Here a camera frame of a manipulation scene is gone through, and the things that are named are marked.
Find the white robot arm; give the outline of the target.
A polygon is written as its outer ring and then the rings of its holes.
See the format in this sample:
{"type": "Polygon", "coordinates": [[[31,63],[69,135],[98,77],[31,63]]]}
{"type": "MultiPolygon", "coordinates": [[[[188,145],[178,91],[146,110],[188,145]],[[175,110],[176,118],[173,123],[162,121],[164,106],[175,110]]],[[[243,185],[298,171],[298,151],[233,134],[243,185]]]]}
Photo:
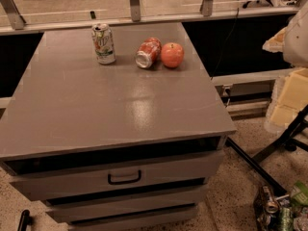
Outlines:
{"type": "Polygon", "coordinates": [[[288,25],[268,39],[263,49],[283,54],[283,60],[294,67],[274,83],[266,113],[265,129],[280,133],[308,104],[308,3],[297,12],[288,25]]]}

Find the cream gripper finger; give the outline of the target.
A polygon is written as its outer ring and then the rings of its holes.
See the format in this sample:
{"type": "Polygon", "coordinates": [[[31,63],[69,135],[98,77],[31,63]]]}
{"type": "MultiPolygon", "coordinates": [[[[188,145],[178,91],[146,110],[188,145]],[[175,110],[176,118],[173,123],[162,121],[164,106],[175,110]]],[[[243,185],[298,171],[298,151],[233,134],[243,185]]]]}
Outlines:
{"type": "Polygon", "coordinates": [[[277,32],[273,37],[268,39],[262,46],[262,49],[271,53],[277,53],[283,51],[284,37],[286,29],[283,28],[277,32]]]}
{"type": "Polygon", "coordinates": [[[270,133],[284,131],[307,104],[308,69],[296,68],[275,81],[266,113],[265,129],[270,133]]]}

